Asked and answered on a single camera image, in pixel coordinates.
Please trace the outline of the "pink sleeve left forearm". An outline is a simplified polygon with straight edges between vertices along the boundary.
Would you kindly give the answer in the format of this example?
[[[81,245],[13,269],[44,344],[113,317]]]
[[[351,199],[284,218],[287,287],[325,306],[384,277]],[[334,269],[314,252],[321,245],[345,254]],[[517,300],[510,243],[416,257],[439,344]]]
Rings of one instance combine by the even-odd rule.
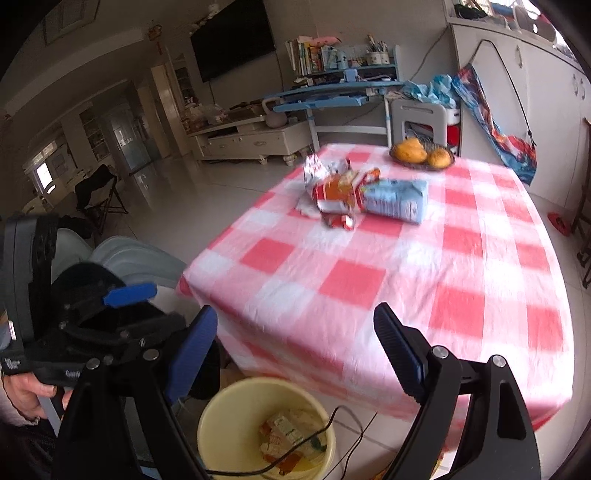
[[[16,411],[16,409],[8,401],[8,398],[6,397],[5,391],[3,389],[2,377],[1,377],[1,420],[9,425],[12,425],[12,426],[36,425],[40,419],[38,419],[36,421],[27,421],[25,418],[23,418]]]

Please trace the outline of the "person's left hand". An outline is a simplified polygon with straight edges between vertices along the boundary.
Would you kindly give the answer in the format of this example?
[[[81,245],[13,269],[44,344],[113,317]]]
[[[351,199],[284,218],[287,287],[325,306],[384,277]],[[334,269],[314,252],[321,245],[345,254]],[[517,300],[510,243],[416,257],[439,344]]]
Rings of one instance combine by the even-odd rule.
[[[54,398],[55,386],[41,383],[33,373],[3,376],[2,384],[8,401],[23,418],[27,421],[47,419],[40,398]]]

